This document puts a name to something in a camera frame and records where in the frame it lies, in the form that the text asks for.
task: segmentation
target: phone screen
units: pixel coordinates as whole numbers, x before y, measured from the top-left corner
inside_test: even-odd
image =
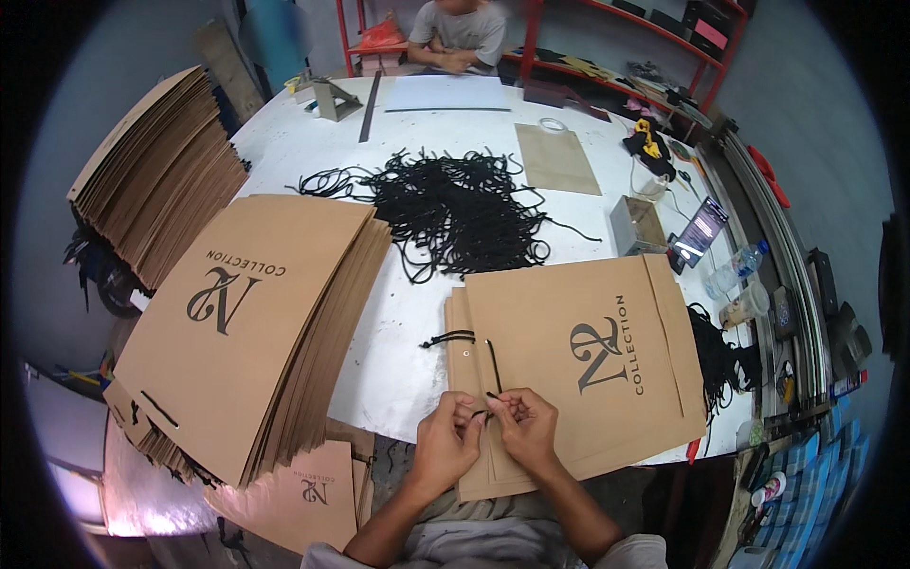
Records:
[[[692,221],[673,243],[673,250],[685,259],[687,265],[694,267],[708,252],[708,248],[723,230],[728,218],[730,216],[716,201],[705,198]]]

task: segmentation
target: floor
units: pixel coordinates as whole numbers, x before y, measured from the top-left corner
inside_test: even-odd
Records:
[[[410,470],[414,445],[377,435],[373,467],[376,489],[373,511],[396,491]],[[642,499],[657,473],[653,468],[624,468],[591,478],[582,485],[626,534],[656,531],[645,527]],[[644,499],[654,503],[654,496]],[[300,555],[242,531],[225,521],[223,532],[182,537],[150,537],[148,544],[158,563],[166,569],[211,567],[213,569],[297,569]],[[118,565],[118,567],[135,565]]]

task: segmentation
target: white paper sheet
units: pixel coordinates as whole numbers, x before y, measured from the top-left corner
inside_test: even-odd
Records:
[[[387,113],[460,108],[511,110],[499,78],[482,76],[396,77],[385,103]]]

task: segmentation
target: shelf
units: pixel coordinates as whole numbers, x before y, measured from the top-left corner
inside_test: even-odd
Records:
[[[382,47],[360,47],[360,44],[348,48],[348,54],[395,54],[408,51],[408,42]]]
[[[612,12],[613,14],[616,14],[619,17],[623,17],[631,22],[634,22],[635,24],[641,25],[643,27],[647,27],[647,28],[651,29],[655,34],[666,37],[667,39],[675,42],[676,44],[678,44],[678,45],[684,47],[685,49],[689,50],[690,52],[696,54],[702,60],[706,61],[709,65],[715,66],[717,68],[723,68],[723,64],[720,61],[717,61],[713,57],[704,53],[698,47],[695,47],[692,44],[690,44],[689,42],[685,41],[685,39],[679,37],[678,35],[676,35],[672,32],[668,32],[667,30],[663,29],[659,25],[656,25],[654,22],[652,22],[650,20],[640,18],[639,16],[637,16],[635,14],[630,14],[630,13],[626,12],[625,10],[621,10],[620,8],[617,8],[614,5],[605,4],[604,2],[598,2],[598,0],[576,0],[576,1],[580,2],[582,4],[593,6],[595,8],[600,8],[601,10],[606,10],[607,12]],[[743,10],[743,8],[741,6],[739,6],[739,5],[735,5],[735,6],[737,8],[739,8],[739,10]]]
[[[505,53],[505,54],[502,54],[502,57],[505,59],[509,59],[510,61],[516,61],[519,63],[521,62],[521,56],[519,56],[517,54]],[[569,75],[581,77],[582,79],[588,79],[589,81],[593,81],[594,83],[597,83],[598,85],[607,86],[611,89],[616,89],[617,91],[622,91],[623,93],[625,93],[626,95],[629,95],[631,97],[637,97],[639,99],[648,101],[649,103],[653,104],[655,107],[658,107],[660,110],[663,110],[666,112],[672,112],[673,110],[675,110],[676,113],[679,114],[679,109],[672,109],[672,108],[668,107],[666,104],[666,101],[664,101],[664,102],[655,101],[653,98],[645,95],[642,91],[630,89],[626,85],[623,85],[622,83],[618,83],[615,80],[606,81],[599,77],[591,77],[591,76],[585,75],[584,73],[582,73],[578,69],[575,69],[574,67],[567,66],[564,64],[560,64],[560,63],[550,63],[547,61],[540,61],[540,59],[537,59],[536,56],[533,61],[533,64],[535,67],[540,67],[543,69],[552,69],[553,71],[559,71],[561,73],[567,73]]]

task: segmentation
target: white work table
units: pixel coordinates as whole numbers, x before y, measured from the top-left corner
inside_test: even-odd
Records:
[[[587,241],[573,231],[544,223],[537,237],[551,245],[552,253],[546,264],[617,256],[610,212],[620,196],[630,194],[630,174],[635,188],[641,188],[652,176],[641,164],[636,164],[632,171],[632,158],[622,145],[631,121],[612,115],[613,122],[608,123],[574,109],[527,103],[521,100],[520,89],[508,86],[503,89],[511,112],[386,113],[383,104],[394,80],[394,77],[382,78],[369,141],[362,144],[358,143],[358,138],[364,108],[335,123],[306,112],[287,90],[279,93],[231,139],[240,157],[252,162],[249,180],[238,192],[238,197],[294,194],[293,189],[285,186],[295,187],[301,176],[305,178],[320,170],[348,166],[375,169],[403,148],[416,154],[424,147],[428,153],[435,151],[441,155],[448,151],[454,157],[460,157],[469,150],[485,152],[488,147],[494,155],[514,154],[514,159],[522,163],[514,124],[536,124],[543,117],[553,117],[578,135],[603,195],[541,189],[540,193],[546,198],[541,211],[586,235],[601,238],[603,242]],[[340,79],[336,83],[366,105],[371,77]],[[691,216],[707,196],[707,190],[693,164],[677,159],[674,165],[689,173],[698,192],[699,197],[696,197],[680,184],[671,185],[680,210]],[[514,180],[516,185],[526,182],[524,174],[516,175]],[[367,189],[363,188],[359,193],[366,194]],[[530,192],[525,193],[528,195],[524,197],[517,194],[518,199],[527,199],[529,204],[538,200]],[[656,208],[668,235],[671,231],[679,234],[683,230],[687,220],[674,211],[671,195],[658,202]],[[718,263],[732,254],[723,233],[712,249]],[[726,300],[714,301],[705,293],[703,283],[711,272],[711,261],[704,259],[695,269],[687,268],[677,281],[686,302],[701,303],[718,325],[717,311]],[[438,345],[424,350],[419,344],[444,331],[443,301],[452,287],[461,284],[457,277],[437,274],[425,284],[411,285],[401,267],[398,249],[389,249],[341,369],[329,406],[329,417],[395,439],[415,442],[417,423],[435,409],[440,394],[448,386],[445,347]],[[738,341],[735,333],[730,335],[728,332],[727,337]],[[743,345],[749,344],[747,331],[741,332],[740,337]],[[753,395],[734,395],[730,406],[713,422],[707,455],[734,451],[737,431],[752,416]],[[642,464],[684,461],[685,451],[685,446],[671,449]],[[703,440],[698,456],[704,455]]]

